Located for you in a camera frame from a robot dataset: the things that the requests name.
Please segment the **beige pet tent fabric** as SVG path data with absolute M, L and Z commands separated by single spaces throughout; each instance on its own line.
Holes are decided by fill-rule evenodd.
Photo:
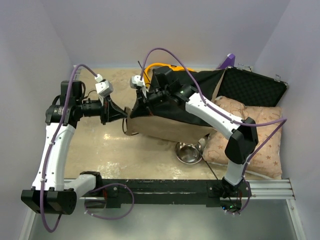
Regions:
M 194 82 L 185 70 L 173 71 L 169 67 L 163 66 L 152 70 L 149 91 L 161 86 L 161 80 L 159 80 L 157 74 L 164 74 L 165 71 L 174 73 L 174 77 L 179 80 L 181 85 L 195 87 Z M 190 71 L 190 73 L 198 82 L 203 95 L 209 101 L 214 100 L 218 96 L 216 88 L 217 84 L 224 77 L 224 69 L 199 72 Z M 128 114 L 125 120 L 126 130 L 124 130 L 124 121 L 122 122 L 124 134 L 133 136 L 135 133 L 138 133 L 173 142 L 196 143 L 202 137 L 215 132 L 215 129 L 208 123 L 169 101 L 164 102 L 156 108 L 149 109 L 149 116 L 130 117 L 132 109 L 126 107 L 125 111 Z

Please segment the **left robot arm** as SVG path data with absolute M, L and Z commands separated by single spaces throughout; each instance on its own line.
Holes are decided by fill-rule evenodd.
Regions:
M 85 84 L 80 80 L 60 84 L 60 95 L 46 110 L 46 139 L 41 163 L 30 189 L 23 190 L 21 200 L 37 214 L 70 215 L 77 200 L 90 193 L 99 196 L 104 190 L 102 176 L 97 171 L 83 171 L 69 183 L 64 173 L 69 146 L 82 117 L 99 117 L 105 125 L 124 119 L 127 114 L 111 99 L 112 84 L 96 83 L 98 99 L 85 98 Z

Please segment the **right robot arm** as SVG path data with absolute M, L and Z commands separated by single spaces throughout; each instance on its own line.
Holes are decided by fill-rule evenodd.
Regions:
M 241 119 L 210 102 L 197 84 L 181 84 L 169 67 L 157 68 L 153 77 L 157 85 L 152 90 L 147 90 L 142 76 L 131 77 L 130 86 L 136 90 L 137 102 L 150 110 L 160 102 L 168 101 L 221 133 L 228 141 L 224 150 L 228 164 L 221 187 L 225 196 L 235 196 L 241 190 L 247 162 L 258 144 L 255 121 L 250 117 Z

